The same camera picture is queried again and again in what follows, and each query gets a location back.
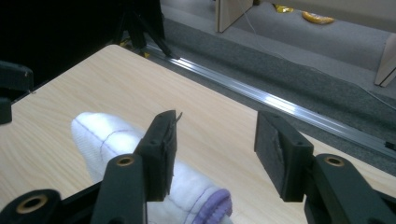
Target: metal rail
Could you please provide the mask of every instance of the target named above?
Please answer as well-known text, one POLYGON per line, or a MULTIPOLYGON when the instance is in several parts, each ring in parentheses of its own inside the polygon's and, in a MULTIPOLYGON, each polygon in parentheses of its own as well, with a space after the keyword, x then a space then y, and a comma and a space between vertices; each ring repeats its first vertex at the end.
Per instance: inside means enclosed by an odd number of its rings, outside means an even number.
POLYGON ((268 92, 261 91, 257 88, 251 87, 243 82, 235 80, 231 77, 226 77, 221 73, 208 69, 201 66, 200 64, 190 62, 183 58, 179 60, 172 59, 163 55, 163 53, 151 45, 148 45, 145 50, 157 58, 168 61, 180 67, 183 67, 193 73, 206 77, 232 91, 236 91, 246 97, 269 105, 279 111, 289 114, 297 119, 300 119, 306 123, 309 123, 315 127, 320 128, 328 133, 332 133, 336 136, 344 138, 348 141, 354 142, 363 147, 373 149, 379 153, 385 154, 396 159, 396 151, 386 147, 386 141, 368 133, 361 132, 355 128, 352 128, 344 123, 322 116, 316 112, 310 111, 299 105, 293 104, 289 101, 283 100, 277 96, 274 96, 268 92))

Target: screw hole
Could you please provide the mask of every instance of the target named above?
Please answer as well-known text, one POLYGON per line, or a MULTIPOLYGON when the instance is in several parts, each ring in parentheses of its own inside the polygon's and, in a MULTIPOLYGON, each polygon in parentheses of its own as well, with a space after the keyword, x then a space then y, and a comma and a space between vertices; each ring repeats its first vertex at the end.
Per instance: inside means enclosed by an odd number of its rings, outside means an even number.
POLYGON ((344 166, 345 165, 342 160, 335 158, 335 157, 326 157, 326 159, 324 159, 324 160, 333 166, 344 166))
POLYGON ((17 213, 27 214, 27 213, 34 212, 35 210, 39 209, 44 204, 46 204, 47 201, 48 201, 48 198, 44 194, 32 196, 32 197, 24 200, 23 202, 21 202, 18 205, 17 213))
POLYGON ((127 166, 134 163, 134 158, 132 157, 123 157, 117 161, 118 166, 127 166))

